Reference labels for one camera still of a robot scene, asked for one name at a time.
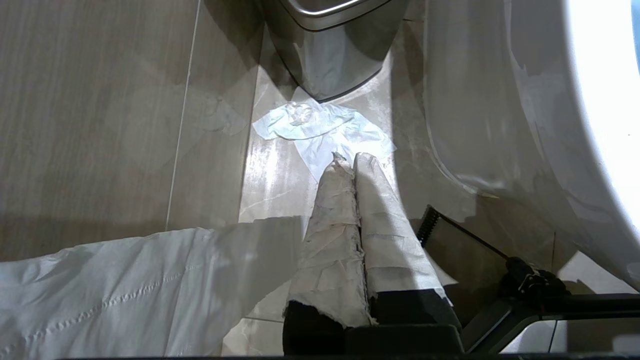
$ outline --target stainless steel trash can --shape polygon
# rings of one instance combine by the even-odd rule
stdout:
[[[345,94],[381,68],[409,0],[262,0],[278,54],[318,101]]]

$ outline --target white paper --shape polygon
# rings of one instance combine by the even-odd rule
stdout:
[[[206,356],[297,269],[306,218],[0,263],[0,359]]]
[[[296,149],[316,181],[333,161],[333,152],[353,166],[355,154],[367,152],[386,158],[396,147],[391,139],[361,113],[332,104],[319,104],[301,88],[291,102],[271,110],[253,123],[261,137],[294,140]]]
[[[367,295],[375,297],[381,291],[434,289],[448,301],[378,160],[370,154],[360,153],[356,155],[355,163]]]
[[[335,155],[318,185],[289,300],[314,306],[345,327],[371,324],[353,170]]]

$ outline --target white toilet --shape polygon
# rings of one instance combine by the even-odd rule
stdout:
[[[432,0],[424,100],[450,179],[535,210],[640,289],[632,12],[623,0]]]

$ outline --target wall tile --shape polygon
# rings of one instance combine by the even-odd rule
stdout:
[[[196,9],[0,3],[0,261],[164,230]]]
[[[170,229],[237,222],[262,24],[249,0],[200,5]]]

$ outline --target tile floor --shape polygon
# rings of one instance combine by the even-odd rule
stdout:
[[[429,154],[422,105],[423,26],[422,19],[405,20],[380,73],[354,92],[332,101],[362,112],[392,137],[397,151],[382,159],[381,164],[412,223],[419,225],[426,205],[432,204],[503,252],[523,257],[542,268],[561,270],[560,274],[569,278],[580,277],[576,266],[588,266],[593,273],[591,282],[615,280],[616,285],[600,291],[632,292],[598,265],[589,263],[584,255],[575,253],[575,249],[555,244],[553,228],[525,208],[503,200],[476,197],[450,183],[436,168]],[[287,102],[295,88],[265,30],[252,122]],[[263,140],[251,129],[240,222],[310,216],[316,188],[316,181],[292,142]],[[554,262],[554,248],[564,250],[574,265],[563,268],[565,262]],[[427,251],[461,322],[469,321],[480,307],[493,299],[497,282],[504,273],[502,260],[442,224],[436,227]],[[285,283],[270,293],[229,332],[222,355],[282,354],[282,311],[288,287],[289,283]]]

